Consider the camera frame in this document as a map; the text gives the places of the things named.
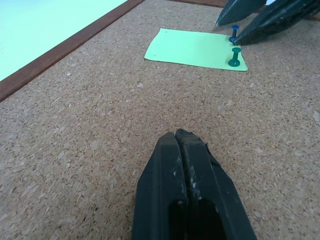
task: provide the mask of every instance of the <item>green paper note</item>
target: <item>green paper note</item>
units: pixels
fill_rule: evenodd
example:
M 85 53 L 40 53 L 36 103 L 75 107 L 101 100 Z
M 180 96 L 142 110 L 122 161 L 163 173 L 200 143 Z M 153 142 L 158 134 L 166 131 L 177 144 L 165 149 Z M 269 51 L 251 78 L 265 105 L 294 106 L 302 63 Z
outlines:
M 186 64 L 199 67 L 247 71 L 247 65 L 239 53 L 240 66 L 232 67 L 228 61 L 232 59 L 232 48 L 228 35 L 160 29 L 151 42 L 145 59 Z

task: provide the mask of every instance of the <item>push pin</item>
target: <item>push pin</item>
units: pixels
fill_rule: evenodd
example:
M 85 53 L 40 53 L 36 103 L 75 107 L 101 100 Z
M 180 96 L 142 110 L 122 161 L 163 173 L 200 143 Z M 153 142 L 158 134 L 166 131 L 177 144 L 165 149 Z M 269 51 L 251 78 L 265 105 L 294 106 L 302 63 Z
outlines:
M 238 55 L 241 52 L 240 47 L 234 47 L 232 48 L 233 57 L 228 61 L 228 65 L 230 67 L 238 67 L 240 65 L 240 61 L 238 60 Z
M 234 42 L 234 40 L 237 37 L 237 31 L 240 29 L 239 25 L 233 25 L 232 28 L 233 28 L 232 36 L 229 37 L 229 42 L 230 43 Z

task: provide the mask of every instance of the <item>cork surface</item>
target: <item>cork surface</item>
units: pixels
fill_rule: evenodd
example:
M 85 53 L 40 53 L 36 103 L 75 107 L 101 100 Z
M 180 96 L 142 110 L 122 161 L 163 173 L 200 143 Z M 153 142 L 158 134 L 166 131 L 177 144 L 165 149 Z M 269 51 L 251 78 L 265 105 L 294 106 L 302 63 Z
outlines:
M 144 60 L 160 28 L 210 32 L 220 11 L 146 0 L 0 103 L 1 239 L 130 239 L 177 128 L 208 142 L 258 239 L 318 239 L 320 23 L 244 46 L 247 72 Z

